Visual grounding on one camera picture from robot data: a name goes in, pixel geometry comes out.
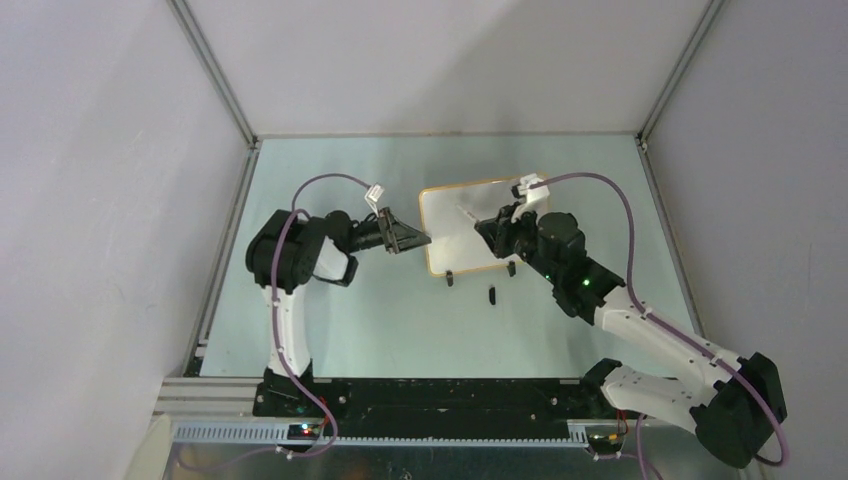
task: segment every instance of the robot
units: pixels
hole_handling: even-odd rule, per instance
[[[586,237],[573,215],[537,214],[536,208],[549,196],[546,183],[549,182],[536,175],[522,177],[512,188],[515,202],[500,208],[494,218],[474,219],[473,228],[496,258],[516,254],[542,275],[551,285],[554,301],[567,316],[580,318],[642,348],[676,374],[673,379],[656,377],[616,360],[603,359],[581,379],[580,388],[569,395],[579,397],[591,412],[641,412],[676,425],[694,434],[716,458],[736,468],[745,467],[775,432],[775,422],[786,419],[775,364],[760,353],[744,358],[681,332],[661,312],[639,301],[632,282],[626,283],[587,255]],[[307,413],[302,397],[288,385],[288,380],[294,375],[301,381],[313,381],[302,314],[303,292],[311,278],[347,286],[358,265],[353,253],[382,245],[389,253],[397,254],[430,243],[426,234],[397,220],[388,208],[362,222],[351,220],[341,211],[324,218],[295,220],[290,218],[292,215],[278,210],[247,252],[247,268],[271,305],[275,296],[271,257],[283,224],[289,221],[291,227],[282,244],[275,278],[278,293],[282,294],[275,310],[280,313],[274,319],[265,382],[258,390],[262,392],[260,398],[277,394],[282,410],[269,410],[266,403],[256,405],[254,415]],[[283,358],[287,365],[281,363]],[[349,398],[338,382],[333,386],[311,385],[323,389],[328,397]],[[334,413],[344,413],[345,402],[340,403],[334,405]]]

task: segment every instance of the white wall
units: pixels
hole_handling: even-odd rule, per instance
[[[0,3],[0,478],[116,478],[246,151],[166,2]]]
[[[780,369],[779,478],[846,472],[846,19],[841,0],[729,2],[649,145],[707,330]]]
[[[706,0],[190,2],[260,134],[632,131]]]

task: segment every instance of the robotic arm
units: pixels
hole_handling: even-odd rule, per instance
[[[531,187],[540,182],[536,175],[522,177],[513,188],[517,201],[495,218],[476,222],[475,230],[495,257],[517,254],[545,277],[566,315],[639,346],[677,376],[655,377],[604,359],[581,383],[613,408],[643,412],[695,434],[717,458],[743,468],[773,429],[740,381],[719,364],[753,385],[782,423],[786,405],[777,367],[759,353],[746,359],[698,336],[682,333],[684,340],[662,328],[654,320],[665,315],[644,302],[634,305],[624,280],[587,255],[573,215],[551,212],[537,218],[535,205],[549,195],[547,187]],[[711,356],[693,349],[693,343]]]
[[[247,269],[262,287],[266,304],[271,306],[271,259],[280,231],[292,213],[277,210],[250,242]],[[401,253],[430,243],[430,237],[406,225],[386,207],[362,222],[351,220],[345,212],[330,212],[324,218],[297,219],[289,229],[280,253],[276,272],[277,328],[288,365],[302,375],[312,362],[306,342],[303,295],[311,279],[346,287],[353,281],[359,263],[352,254],[379,245],[389,253]],[[277,355],[271,329],[271,358],[268,363],[276,375],[288,376]]]

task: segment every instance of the light blue table top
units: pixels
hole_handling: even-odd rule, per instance
[[[418,193],[427,187],[543,172],[592,171],[628,196],[636,221],[634,283],[640,298],[688,331],[692,321],[633,138],[627,135],[301,138],[265,140],[244,207],[212,323],[203,376],[261,376],[269,355],[270,312],[244,264],[253,236],[279,208],[288,209],[305,180],[343,172],[378,182],[402,221],[420,227]],[[362,218],[365,190],[343,179],[312,184],[298,207]],[[554,211],[571,212],[586,234],[589,255],[624,277],[627,222],[605,184],[569,180],[551,187]],[[347,288],[312,281],[306,298],[309,346],[316,376],[561,377],[583,375],[616,358],[646,373],[669,375],[647,353],[556,306],[550,285],[524,265],[510,278],[500,269],[456,277],[430,276],[424,250],[392,256],[357,254]],[[489,286],[497,305],[489,304]]]

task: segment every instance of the gray floor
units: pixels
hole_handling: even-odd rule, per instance
[[[288,209],[310,177],[344,172],[387,188],[381,206],[420,226],[418,193],[427,187],[542,172],[593,171],[620,184],[636,221],[637,292],[692,330],[669,248],[633,139],[626,135],[366,137],[275,139],[262,144],[215,313],[204,376],[259,376],[269,353],[270,312],[244,266],[253,235],[275,209]],[[618,197],[588,179],[552,187],[554,210],[573,213],[589,254],[624,276],[627,224]],[[362,218],[364,189],[342,179],[315,183],[299,207],[313,215],[343,209]],[[309,284],[306,319],[317,376],[579,377],[604,357],[647,373],[668,371],[623,341],[566,317],[550,286],[529,267],[469,273],[448,288],[426,268],[424,252],[357,255],[348,288]],[[488,288],[497,288],[497,306]]]

